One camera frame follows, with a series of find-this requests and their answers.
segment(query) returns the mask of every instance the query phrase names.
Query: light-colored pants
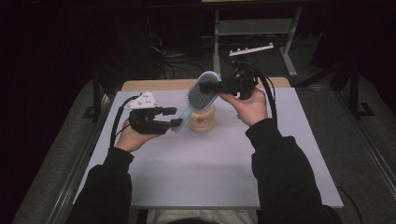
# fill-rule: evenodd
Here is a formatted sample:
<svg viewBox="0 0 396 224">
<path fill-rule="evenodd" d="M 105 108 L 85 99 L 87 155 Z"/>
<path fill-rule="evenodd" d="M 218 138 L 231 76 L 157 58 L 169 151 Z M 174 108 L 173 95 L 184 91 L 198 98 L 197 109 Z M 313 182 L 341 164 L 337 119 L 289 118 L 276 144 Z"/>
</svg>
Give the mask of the light-colored pants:
<svg viewBox="0 0 396 224">
<path fill-rule="evenodd" d="M 214 224 L 257 224 L 256 210 L 148 210 L 148 224 L 167 224 L 185 218 L 197 218 Z"/>
</svg>

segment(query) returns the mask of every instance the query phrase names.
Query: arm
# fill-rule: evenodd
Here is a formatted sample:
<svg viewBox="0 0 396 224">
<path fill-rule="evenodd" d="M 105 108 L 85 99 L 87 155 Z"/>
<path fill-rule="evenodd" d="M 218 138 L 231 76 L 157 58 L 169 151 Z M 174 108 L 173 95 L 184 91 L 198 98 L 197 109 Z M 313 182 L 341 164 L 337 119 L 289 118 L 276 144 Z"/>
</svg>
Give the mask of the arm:
<svg viewBox="0 0 396 224">
<path fill-rule="evenodd" d="M 128 170 L 134 159 L 130 153 L 157 136 L 125 128 L 116 146 L 108 149 L 104 163 L 91 168 L 66 223 L 128 223 L 132 195 Z"/>
<path fill-rule="evenodd" d="M 283 137 L 268 119 L 265 94 L 255 89 L 241 101 L 231 94 L 219 95 L 230 103 L 249 129 L 255 148 L 252 171 L 258 180 L 264 223 L 335 223 L 321 204 L 320 193 L 308 159 L 293 137 Z"/>
</svg>

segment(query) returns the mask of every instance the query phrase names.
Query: white mechanical part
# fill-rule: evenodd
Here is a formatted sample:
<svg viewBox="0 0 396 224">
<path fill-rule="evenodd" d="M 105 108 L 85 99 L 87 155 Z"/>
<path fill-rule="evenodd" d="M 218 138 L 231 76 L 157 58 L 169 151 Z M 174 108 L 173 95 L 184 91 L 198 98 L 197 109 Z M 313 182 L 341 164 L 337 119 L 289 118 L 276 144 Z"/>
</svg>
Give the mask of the white mechanical part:
<svg viewBox="0 0 396 224">
<path fill-rule="evenodd" d="M 230 50 L 230 56 L 236 56 L 236 55 L 240 55 L 240 54 L 247 54 L 247 53 L 251 53 L 251 52 L 256 52 L 256 51 L 260 51 L 260 50 L 264 50 L 264 49 L 272 49 L 274 47 L 273 43 L 270 43 L 269 46 L 265 46 L 265 47 L 260 47 L 260 48 L 255 48 L 255 49 L 238 49 L 236 52 L 233 52 L 232 50 Z"/>
<path fill-rule="evenodd" d="M 157 105 L 151 91 L 146 91 L 131 103 L 125 106 L 126 109 L 147 109 L 154 108 Z"/>
</svg>

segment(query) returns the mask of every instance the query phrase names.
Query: black sweatshirt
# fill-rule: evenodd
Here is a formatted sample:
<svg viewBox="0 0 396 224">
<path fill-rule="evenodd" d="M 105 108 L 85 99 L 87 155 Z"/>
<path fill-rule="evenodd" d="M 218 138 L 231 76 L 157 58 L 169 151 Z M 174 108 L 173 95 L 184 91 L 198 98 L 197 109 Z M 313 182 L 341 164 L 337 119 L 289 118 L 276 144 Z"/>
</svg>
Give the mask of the black sweatshirt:
<svg viewBox="0 0 396 224">
<path fill-rule="evenodd" d="M 282 137 L 271 119 L 247 132 L 255 148 L 252 171 L 258 180 L 263 223 L 340 223 L 323 206 L 314 173 L 293 137 Z M 111 147 L 103 165 L 93 167 L 66 223 L 128 223 L 134 156 Z"/>
</svg>

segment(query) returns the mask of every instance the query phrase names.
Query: light blue handle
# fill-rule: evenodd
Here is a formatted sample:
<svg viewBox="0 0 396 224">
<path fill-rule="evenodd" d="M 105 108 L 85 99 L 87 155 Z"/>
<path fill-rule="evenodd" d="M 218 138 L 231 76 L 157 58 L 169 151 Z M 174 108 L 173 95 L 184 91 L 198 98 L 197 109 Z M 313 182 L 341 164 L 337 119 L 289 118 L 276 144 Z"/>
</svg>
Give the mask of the light blue handle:
<svg viewBox="0 0 396 224">
<path fill-rule="evenodd" d="M 180 126 L 178 127 L 172 127 L 171 130 L 174 133 L 179 133 L 181 128 L 186 124 L 187 120 L 189 119 L 189 117 L 191 116 L 192 112 L 194 111 L 194 109 L 192 108 L 192 106 L 188 106 L 186 108 L 186 110 L 184 110 L 184 112 L 180 115 L 179 119 L 183 119 L 181 121 Z"/>
</svg>

